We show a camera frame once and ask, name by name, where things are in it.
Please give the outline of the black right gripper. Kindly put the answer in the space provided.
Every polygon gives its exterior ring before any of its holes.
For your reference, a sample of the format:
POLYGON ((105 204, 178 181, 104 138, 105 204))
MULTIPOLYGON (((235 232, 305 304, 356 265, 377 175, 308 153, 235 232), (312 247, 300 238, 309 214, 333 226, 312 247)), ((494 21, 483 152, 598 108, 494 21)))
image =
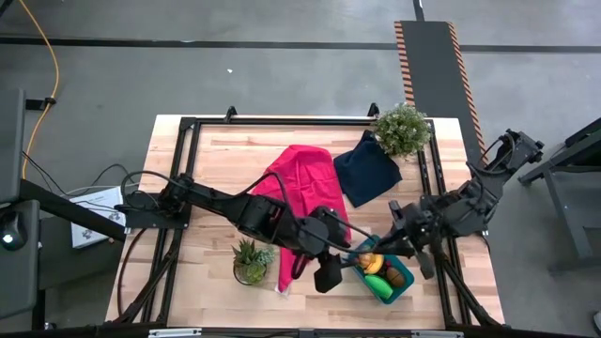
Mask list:
POLYGON ((400 207, 396 200, 388 203, 393 222, 387 234, 387 254, 416 256, 423 277, 436 275, 435 257, 424 249, 439 239, 438 220, 433 212, 414 203, 400 207))

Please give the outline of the yellow toy squash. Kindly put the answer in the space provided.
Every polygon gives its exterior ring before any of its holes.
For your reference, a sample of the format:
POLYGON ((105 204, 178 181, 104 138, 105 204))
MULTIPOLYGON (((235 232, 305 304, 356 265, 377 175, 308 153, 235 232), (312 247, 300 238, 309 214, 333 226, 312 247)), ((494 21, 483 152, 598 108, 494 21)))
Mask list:
POLYGON ((384 256, 382 254, 372 253, 373 262, 369 268, 364 269, 365 274, 377 274, 384 264, 384 256))

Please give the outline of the brown toy kiwi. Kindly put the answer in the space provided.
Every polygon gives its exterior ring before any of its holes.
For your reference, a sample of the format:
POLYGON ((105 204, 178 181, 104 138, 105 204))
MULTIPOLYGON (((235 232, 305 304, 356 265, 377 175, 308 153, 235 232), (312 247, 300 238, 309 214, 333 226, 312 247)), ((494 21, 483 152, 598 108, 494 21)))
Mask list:
POLYGON ((385 278, 391 287, 394 288, 401 288, 406 284, 405 275, 399 269, 393 267, 386 269, 385 278))

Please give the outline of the green toy corn cob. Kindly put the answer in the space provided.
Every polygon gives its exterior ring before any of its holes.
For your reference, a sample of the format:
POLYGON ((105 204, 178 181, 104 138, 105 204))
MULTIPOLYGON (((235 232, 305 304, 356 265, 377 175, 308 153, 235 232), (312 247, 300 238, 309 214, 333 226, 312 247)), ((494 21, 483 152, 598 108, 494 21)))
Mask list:
POLYGON ((387 300, 393 294, 393 288, 388 282, 377 275, 365 275, 364 280, 372 291, 383 300, 387 300))

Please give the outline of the teal plastic tub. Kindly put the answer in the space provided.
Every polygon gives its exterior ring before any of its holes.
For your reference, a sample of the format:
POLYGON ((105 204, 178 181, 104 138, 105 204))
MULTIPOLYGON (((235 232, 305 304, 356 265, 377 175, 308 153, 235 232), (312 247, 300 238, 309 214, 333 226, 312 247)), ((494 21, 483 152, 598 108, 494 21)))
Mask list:
MULTIPOLYGON (((401 296, 403 296, 407 293, 408 289, 413 285, 415 278, 414 278, 413 274, 409 271, 409 269, 405 266, 405 264, 397 256, 392 255, 392 254, 383 254, 383 256, 384 256, 383 266, 385 264, 389 264, 393 268, 399 269, 405 275, 405 278, 406 278, 406 284, 403 287, 401 287, 401 288, 393 287, 393 294, 387 300, 383 300, 380 297, 378 297, 372 291, 372 289, 366 284, 366 282, 364 280, 365 275, 377 275, 377 276, 383 278, 384 280, 386 280, 385 276, 381 275, 382 268, 380 269, 380 271, 377 274, 365 274, 363 272, 363 269, 360 266, 353 267, 352 270, 359 276, 360 280, 366 285, 368 290, 374 295, 374 297, 377 300, 379 300, 383 304, 390 305, 390 304, 394 303, 397 299, 399 299, 401 296)), ((347 257, 347 260, 354 260, 354 259, 358 260, 358 255, 355 253, 350 253, 347 257)))

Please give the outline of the navy blue cloth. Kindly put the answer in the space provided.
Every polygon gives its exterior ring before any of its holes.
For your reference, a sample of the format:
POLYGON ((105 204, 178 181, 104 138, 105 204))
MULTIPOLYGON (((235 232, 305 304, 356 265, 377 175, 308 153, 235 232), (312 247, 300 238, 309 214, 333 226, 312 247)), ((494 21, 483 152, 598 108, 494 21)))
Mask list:
POLYGON ((370 130, 363 132, 352 150, 334 158, 333 164, 342 192, 353 207, 372 201, 402 180, 398 165, 370 130))

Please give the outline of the succulent plant in black pot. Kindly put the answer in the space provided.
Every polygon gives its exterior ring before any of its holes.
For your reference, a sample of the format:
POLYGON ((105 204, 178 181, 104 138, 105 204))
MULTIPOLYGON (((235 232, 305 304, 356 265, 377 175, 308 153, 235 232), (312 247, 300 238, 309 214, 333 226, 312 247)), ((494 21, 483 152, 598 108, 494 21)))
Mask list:
POLYGON ((243 285, 260 284, 275 260, 275 251, 271 246, 257 247, 253 239, 242 238, 232 250, 233 274, 243 285))

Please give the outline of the red cloth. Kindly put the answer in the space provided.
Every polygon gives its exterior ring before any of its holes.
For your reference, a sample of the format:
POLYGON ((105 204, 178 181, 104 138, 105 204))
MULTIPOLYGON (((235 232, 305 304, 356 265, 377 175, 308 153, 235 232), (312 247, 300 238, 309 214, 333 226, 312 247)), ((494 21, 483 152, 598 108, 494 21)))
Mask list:
MULTIPOLYGON (((348 221, 343 192, 336 174, 331 153, 320 147, 293 145, 265 169, 264 174, 277 173, 284 184, 286 196, 297 217, 308 216, 316 207, 334 209, 348 221)), ((270 176, 252 189, 251 194, 284 200, 278 180, 270 176)), ((293 282, 294 254, 279 248, 278 285, 286 287, 293 282)))

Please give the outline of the black mat with striped edges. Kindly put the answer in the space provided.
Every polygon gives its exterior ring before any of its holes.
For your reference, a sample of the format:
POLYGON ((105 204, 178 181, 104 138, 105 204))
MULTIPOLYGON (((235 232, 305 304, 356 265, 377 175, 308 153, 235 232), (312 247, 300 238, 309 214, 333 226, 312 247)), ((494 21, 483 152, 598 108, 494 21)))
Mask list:
POLYGON ((397 21, 394 33, 405 101, 429 117, 456 118, 468 160, 480 160, 485 140, 455 26, 397 21))

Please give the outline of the black metal stand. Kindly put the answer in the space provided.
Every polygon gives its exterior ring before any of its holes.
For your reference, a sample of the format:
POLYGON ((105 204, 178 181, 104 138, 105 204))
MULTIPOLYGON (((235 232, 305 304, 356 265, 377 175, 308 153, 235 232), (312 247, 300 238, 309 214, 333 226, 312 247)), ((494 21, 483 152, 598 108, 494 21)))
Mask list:
POLYGON ((601 268, 587 233, 601 233, 601 117, 566 138, 547 161, 518 181, 529 186, 542 178, 560 222, 569 233, 577 257, 548 267, 552 274, 601 268))

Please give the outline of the dark grey desk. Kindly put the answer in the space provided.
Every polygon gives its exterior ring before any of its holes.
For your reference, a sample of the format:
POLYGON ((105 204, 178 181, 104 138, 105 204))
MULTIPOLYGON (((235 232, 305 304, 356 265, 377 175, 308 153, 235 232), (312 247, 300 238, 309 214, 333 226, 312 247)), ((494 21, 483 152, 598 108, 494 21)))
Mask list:
POLYGON ((0 319, 33 309, 39 269, 39 203, 21 198, 24 92, 0 89, 0 216, 20 214, 27 242, 17 251, 0 245, 0 319))

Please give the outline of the black computer mouse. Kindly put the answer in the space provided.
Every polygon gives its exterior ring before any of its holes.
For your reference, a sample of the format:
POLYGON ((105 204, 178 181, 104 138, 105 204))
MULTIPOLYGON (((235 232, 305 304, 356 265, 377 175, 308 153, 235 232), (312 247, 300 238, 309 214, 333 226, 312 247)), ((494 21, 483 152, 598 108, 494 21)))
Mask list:
POLYGON ((0 245, 7 251, 20 250, 27 242, 27 232, 16 211, 8 211, 0 216, 0 245))

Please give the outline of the silver bracket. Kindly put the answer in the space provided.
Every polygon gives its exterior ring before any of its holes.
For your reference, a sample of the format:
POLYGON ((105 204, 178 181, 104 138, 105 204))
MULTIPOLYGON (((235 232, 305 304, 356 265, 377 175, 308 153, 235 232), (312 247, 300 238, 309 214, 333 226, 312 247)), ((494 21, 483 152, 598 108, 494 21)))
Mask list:
POLYGON ((411 338, 464 338, 464 333, 449 330, 413 330, 411 338))
POLYGON ((150 330, 147 338, 200 338, 200 328, 176 328, 150 330))

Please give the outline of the black metal table frame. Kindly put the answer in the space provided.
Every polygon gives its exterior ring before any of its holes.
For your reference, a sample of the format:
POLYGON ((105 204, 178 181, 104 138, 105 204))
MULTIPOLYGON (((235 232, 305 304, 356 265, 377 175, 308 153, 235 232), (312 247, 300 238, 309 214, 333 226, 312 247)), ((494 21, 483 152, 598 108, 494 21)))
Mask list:
MULTIPOLYGON (((332 155, 349 151, 371 125, 367 116, 235 115, 225 119, 202 115, 193 131, 189 115, 158 115, 147 144, 142 187, 158 192, 175 165, 176 150, 187 152, 197 143, 193 177, 216 189, 239 192, 291 145, 318 146, 332 155)), ((356 226, 352 238, 382 235, 391 224, 390 200, 415 202, 424 184, 438 187, 436 174, 448 189, 469 178, 464 139, 454 118, 433 122, 437 148, 399 166, 402 180, 362 207, 350 207, 356 226)), ((224 219, 201 209, 191 215, 183 233, 169 305, 157 295, 151 314, 165 314, 171 326, 224 328, 440 329, 444 325, 439 287, 417 276, 414 284, 391 304, 377 300, 351 269, 343 282, 321 294, 314 287, 314 266, 308 266, 281 295, 275 287, 278 269, 271 267, 256 286, 240 284, 233 275, 233 248, 239 233, 224 219)))

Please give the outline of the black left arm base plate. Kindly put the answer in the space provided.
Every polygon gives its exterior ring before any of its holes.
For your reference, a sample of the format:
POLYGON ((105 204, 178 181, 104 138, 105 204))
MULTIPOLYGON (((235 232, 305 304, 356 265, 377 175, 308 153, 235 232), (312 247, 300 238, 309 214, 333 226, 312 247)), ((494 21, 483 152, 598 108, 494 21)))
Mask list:
POLYGON ((114 209, 125 215, 126 227, 131 229, 187 229, 192 206, 178 212, 162 208, 158 193, 135 191, 124 197, 114 209))

